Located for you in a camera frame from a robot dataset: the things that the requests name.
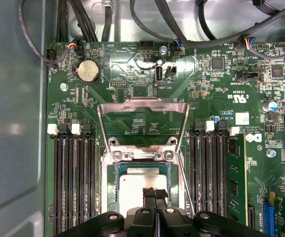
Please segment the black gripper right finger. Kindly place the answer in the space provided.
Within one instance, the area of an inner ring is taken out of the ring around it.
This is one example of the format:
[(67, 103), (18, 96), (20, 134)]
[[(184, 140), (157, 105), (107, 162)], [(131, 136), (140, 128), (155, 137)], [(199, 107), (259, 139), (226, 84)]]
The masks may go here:
[(263, 232), (213, 212), (201, 211), (190, 218), (183, 210), (168, 207), (160, 211), (165, 237), (263, 237)]

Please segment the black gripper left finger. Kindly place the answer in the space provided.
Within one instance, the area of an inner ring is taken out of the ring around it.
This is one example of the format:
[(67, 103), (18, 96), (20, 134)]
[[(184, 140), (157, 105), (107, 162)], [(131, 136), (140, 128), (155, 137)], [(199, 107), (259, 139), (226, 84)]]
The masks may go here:
[(133, 208), (127, 216), (108, 211), (82, 224), (76, 225), (58, 237), (152, 237), (155, 233), (156, 211), (151, 202), (156, 201), (156, 190), (143, 190), (144, 206)]

